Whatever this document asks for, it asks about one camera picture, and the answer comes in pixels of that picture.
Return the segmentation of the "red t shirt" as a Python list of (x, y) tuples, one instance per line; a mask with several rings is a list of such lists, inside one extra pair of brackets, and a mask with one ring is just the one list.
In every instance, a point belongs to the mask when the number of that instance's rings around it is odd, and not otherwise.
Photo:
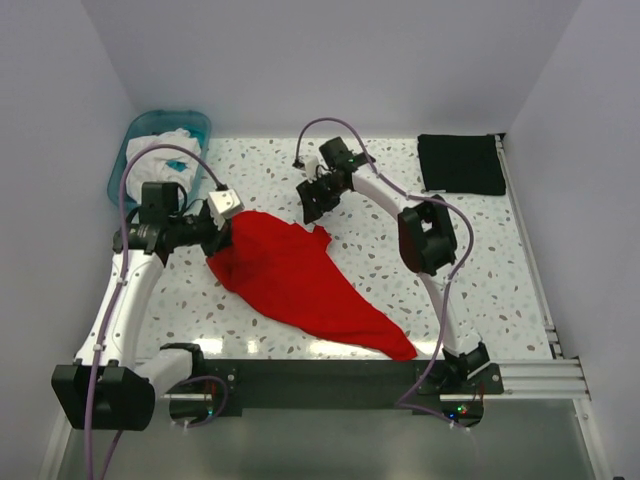
[(365, 300), (327, 253), (322, 227), (305, 230), (269, 213), (231, 221), (231, 244), (207, 258), (221, 285), (263, 316), (321, 340), (378, 351), (394, 361), (417, 356), (399, 326)]

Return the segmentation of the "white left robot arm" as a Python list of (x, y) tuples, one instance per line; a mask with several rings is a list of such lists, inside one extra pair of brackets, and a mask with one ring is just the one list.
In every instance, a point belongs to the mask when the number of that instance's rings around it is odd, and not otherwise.
[(109, 283), (90, 333), (73, 362), (54, 369), (52, 388), (75, 429), (142, 431), (162, 395), (204, 373), (195, 343), (169, 343), (135, 363), (142, 321), (170, 255), (190, 246), (215, 255), (230, 245), (231, 219), (244, 208), (235, 190), (221, 186), (189, 214), (179, 189), (144, 184), (141, 204), (114, 235)]

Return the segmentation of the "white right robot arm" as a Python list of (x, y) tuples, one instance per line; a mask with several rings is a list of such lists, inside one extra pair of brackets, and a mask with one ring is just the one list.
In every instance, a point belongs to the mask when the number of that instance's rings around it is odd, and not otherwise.
[(339, 205), (347, 191), (363, 195), (395, 219), (400, 257), (424, 284), (437, 314), (437, 349), (443, 352), (445, 371), (458, 382), (471, 379), (490, 359), (481, 335), (466, 318), (464, 302), (452, 297), (454, 276), (470, 252), (456, 259), (458, 242), (449, 213), (462, 212), (438, 195), (406, 191), (367, 152), (352, 152), (339, 137), (327, 141), (319, 151), (319, 156), (296, 154), (293, 163), (306, 175), (296, 187), (303, 221), (319, 220)]

